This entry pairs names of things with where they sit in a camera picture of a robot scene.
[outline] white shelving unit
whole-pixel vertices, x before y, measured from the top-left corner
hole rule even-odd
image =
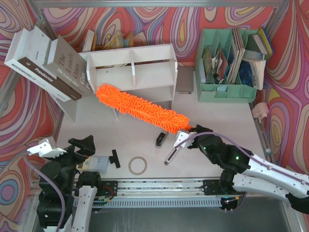
[[[94,93],[106,83],[162,107],[173,107],[177,59],[171,44],[84,52],[80,55],[87,60],[87,78]],[[81,100],[54,100],[75,122]]]

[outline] colorful patterned backdrop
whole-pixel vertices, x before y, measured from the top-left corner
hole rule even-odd
[[[266,129],[282,165],[307,172],[308,141],[308,0],[293,1],[282,26],[271,34],[275,55],[268,64],[264,96],[270,115]],[[0,0],[0,60],[5,59],[16,31],[30,29],[34,17],[23,0]],[[77,47],[88,29],[105,44],[117,32],[134,32],[134,45],[172,43],[178,60],[193,65],[202,28],[256,29],[269,19],[272,8],[52,8],[44,13],[57,34]],[[8,68],[0,67],[0,86]],[[0,119],[0,231],[19,229],[22,205],[35,176],[20,154],[39,137],[49,136],[59,119],[59,108],[46,92],[21,78]],[[41,166],[42,160],[34,159]]]
[[[179,62],[193,66],[203,28],[263,26],[273,8],[152,7],[152,8],[49,8],[44,14],[57,34],[77,47],[88,29],[106,44],[121,31],[134,32],[134,45],[172,43]]]
[[[15,32],[31,29],[35,19],[24,0],[0,0],[0,91],[9,68],[3,66]],[[26,199],[34,178],[22,154],[42,137],[51,136],[60,109],[50,96],[21,77],[0,118],[0,232],[17,231],[27,210]],[[40,167],[44,160],[33,156]]]
[[[291,0],[272,36],[275,54],[267,64],[265,121],[276,161],[309,174],[309,0]]]

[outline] cable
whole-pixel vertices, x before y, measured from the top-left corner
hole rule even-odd
[[[247,157],[249,157],[250,159],[252,159],[252,160],[254,160],[255,162],[257,162],[257,163],[260,164],[261,166],[266,167],[266,168],[268,168],[268,169],[269,169],[269,167],[270,167],[270,168],[271,168],[272,170],[274,170],[275,172],[280,173],[280,174],[282,174],[282,175],[284,175],[284,176],[287,176],[287,177],[289,177],[289,178],[291,178],[291,179],[293,179],[293,180],[296,180],[296,181],[298,181],[298,182],[300,182],[300,183],[302,183],[302,182],[304,181],[304,180],[299,179],[299,178],[297,178],[297,177],[295,177],[295,176],[292,176],[292,175],[290,175],[290,174],[287,174],[287,173],[285,173],[285,172],[282,172],[282,171],[280,171],[280,170],[278,170],[278,169],[276,169],[276,168],[273,168],[272,166],[268,166],[268,165],[266,165],[266,164],[260,162],[259,160],[255,159],[254,157],[252,157],[251,155],[249,155],[244,149],[242,149],[242,148],[241,148],[237,143],[235,143],[233,140],[231,140],[230,138],[228,138],[227,136],[225,136],[225,135],[223,135],[223,134],[216,133],[216,132],[202,132],[202,133],[198,133],[198,134],[192,135],[192,136],[188,137],[187,139],[183,140],[183,141],[182,141],[181,143],[179,143],[178,145],[176,145],[176,146],[175,146],[175,149],[179,148],[179,147],[180,147],[182,144],[184,144],[185,142],[187,142],[187,141],[189,141],[189,140],[192,140],[192,139],[194,139],[194,138],[196,138],[196,137],[199,137],[199,136],[201,136],[201,135],[216,135],[216,136],[219,136],[219,137],[221,137],[221,138],[224,138],[224,139],[228,140],[230,143],[232,143],[235,147],[237,147],[243,154],[245,154]]]
[[[108,186],[104,186],[103,189],[108,189],[108,190],[111,192],[111,197],[110,197],[109,199],[107,199],[106,202],[102,203],[102,205],[105,205],[105,204],[109,203],[109,202],[114,198],[115,193],[114,193],[114,191],[113,191],[110,187],[108,187]],[[99,211],[94,211],[94,214],[98,214],[98,213],[102,212],[103,208],[104,208],[104,207],[102,207]]]
[[[104,186],[103,189],[108,189],[109,191],[111,191],[112,196],[115,195],[115,194],[114,194],[114,191],[113,191],[110,187]]]
[[[241,208],[243,206],[243,203],[245,202],[246,198],[247,198],[247,192],[245,192],[245,194],[243,195],[242,201],[241,201],[240,205],[238,205],[236,207],[236,209],[233,209],[233,211],[238,210],[239,208]]]
[[[79,175],[81,175],[81,172],[77,168],[75,168],[75,170],[78,172]]]
[[[49,179],[45,174],[43,174],[39,169],[35,168],[30,162],[29,160],[27,159],[27,156],[28,154],[25,153],[24,154],[24,161],[26,163],[26,165],[29,166],[29,168],[31,168],[34,172],[36,172],[40,177],[42,177],[44,180],[46,180],[53,188],[54,190],[58,193],[59,195],[59,198],[60,198],[60,201],[61,201],[61,216],[60,216],[60,220],[59,220],[59,223],[57,225],[57,228],[56,228],[56,232],[59,232],[60,230],[60,226],[63,222],[63,218],[64,218],[64,213],[65,213],[65,208],[66,208],[66,205],[65,205],[65,202],[64,202],[64,197],[60,191],[60,189],[54,184],[54,182]]]

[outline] paper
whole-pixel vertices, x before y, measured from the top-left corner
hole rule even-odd
[[[226,86],[217,87],[217,92],[225,92],[225,91],[226,91]]]

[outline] black clamp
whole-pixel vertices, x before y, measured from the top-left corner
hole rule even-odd
[[[116,150],[112,150],[112,156],[109,157],[110,163],[113,164],[115,163],[116,168],[120,168],[120,163],[119,163],[119,159],[118,159],[118,155]]]

